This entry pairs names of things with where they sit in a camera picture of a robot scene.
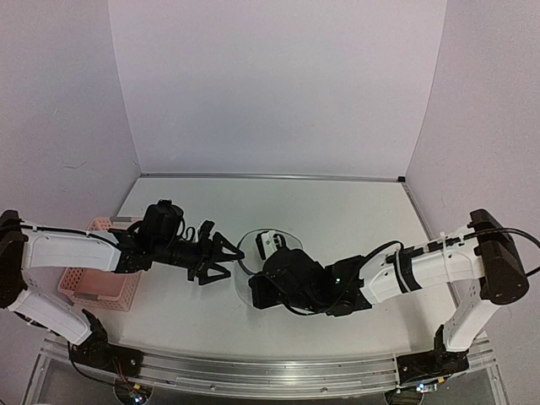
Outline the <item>white mesh laundry bag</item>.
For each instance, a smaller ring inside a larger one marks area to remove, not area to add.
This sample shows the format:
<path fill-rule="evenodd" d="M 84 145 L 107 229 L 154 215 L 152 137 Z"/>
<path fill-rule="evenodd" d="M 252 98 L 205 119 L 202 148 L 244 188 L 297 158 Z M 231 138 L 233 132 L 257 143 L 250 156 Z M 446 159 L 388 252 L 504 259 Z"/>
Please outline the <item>white mesh laundry bag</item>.
<path fill-rule="evenodd" d="M 254 229 L 246 233 L 237 245 L 244 258 L 235 263 L 234 279 L 240 299 L 252 306 L 249 280 L 262 271 L 264 262 L 279 248 L 302 249 L 300 239 L 280 229 Z"/>

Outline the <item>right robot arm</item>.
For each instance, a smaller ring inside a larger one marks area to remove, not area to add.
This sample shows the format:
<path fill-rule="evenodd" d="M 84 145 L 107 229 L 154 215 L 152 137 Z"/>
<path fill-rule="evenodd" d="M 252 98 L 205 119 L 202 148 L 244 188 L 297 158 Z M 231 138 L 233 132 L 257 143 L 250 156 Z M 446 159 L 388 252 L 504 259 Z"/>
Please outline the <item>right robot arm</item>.
<path fill-rule="evenodd" d="M 300 248 L 288 246 L 282 235 L 265 231 L 256 237 L 261 267 L 247 282 L 251 303 L 258 310 L 282 305 L 299 316 L 340 317 L 399 295 L 468 280 L 467 295 L 439 327 L 438 342 L 424 357 L 430 372 L 442 374 L 458 354 L 468 351 L 501 306 L 527 294 L 530 274 L 516 248 L 517 235 L 537 242 L 477 209 L 470 213 L 469 224 L 423 245 L 406 247 L 393 240 L 365 256 L 322 266 Z"/>

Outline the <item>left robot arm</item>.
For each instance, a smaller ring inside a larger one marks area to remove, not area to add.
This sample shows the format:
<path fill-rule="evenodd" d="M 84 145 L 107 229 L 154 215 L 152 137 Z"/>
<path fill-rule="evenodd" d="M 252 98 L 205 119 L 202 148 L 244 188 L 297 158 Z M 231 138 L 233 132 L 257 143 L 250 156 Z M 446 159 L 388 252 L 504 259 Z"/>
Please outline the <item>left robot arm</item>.
<path fill-rule="evenodd" d="M 114 356 L 100 321 L 41 292 L 24 271 L 79 267 L 131 274 L 162 263 L 183 268 L 188 280 L 206 285 L 229 278 L 224 264 L 245 256 L 213 227 L 209 220 L 198 229 L 187 227 L 183 210 L 170 200 L 148 206 L 143 218 L 125 229 L 105 231 L 32 224 L 8 209 L 1 214 L 1 307 L 80 347 L 93 367 L 104 369 Z"/>

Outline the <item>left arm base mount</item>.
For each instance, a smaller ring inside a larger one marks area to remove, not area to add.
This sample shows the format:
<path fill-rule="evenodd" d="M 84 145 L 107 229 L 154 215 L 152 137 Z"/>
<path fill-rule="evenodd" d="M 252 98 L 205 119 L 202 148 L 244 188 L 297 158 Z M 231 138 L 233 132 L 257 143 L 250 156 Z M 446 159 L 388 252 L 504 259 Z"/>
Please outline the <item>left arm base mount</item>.
<path fill-rule="evenodd" d="M 100 320 L 88 310 L 82 310 L 82 313 L 89 322 L 90 335 L 79 345 L 71 346 L 68 350 L 69 359 L 75 364 L 93 369 L 116 372 L 124 377 L 138 377 L 143 352 L 110 343 Z"/>

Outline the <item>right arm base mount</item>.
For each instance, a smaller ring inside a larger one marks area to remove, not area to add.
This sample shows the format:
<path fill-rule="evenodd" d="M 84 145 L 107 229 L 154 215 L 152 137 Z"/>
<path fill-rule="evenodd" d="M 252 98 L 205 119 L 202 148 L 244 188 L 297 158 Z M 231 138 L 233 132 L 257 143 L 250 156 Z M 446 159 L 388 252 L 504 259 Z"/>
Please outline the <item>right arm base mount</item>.
<path fill-rule="evenodd" d="M 440 325 L 435 333 L 433 349 L 397 356 L 399 386 L 433 381 L 468 370 L 468 350 L 447 351 L 443 341 L 443 331 L 444 326 Z"/>

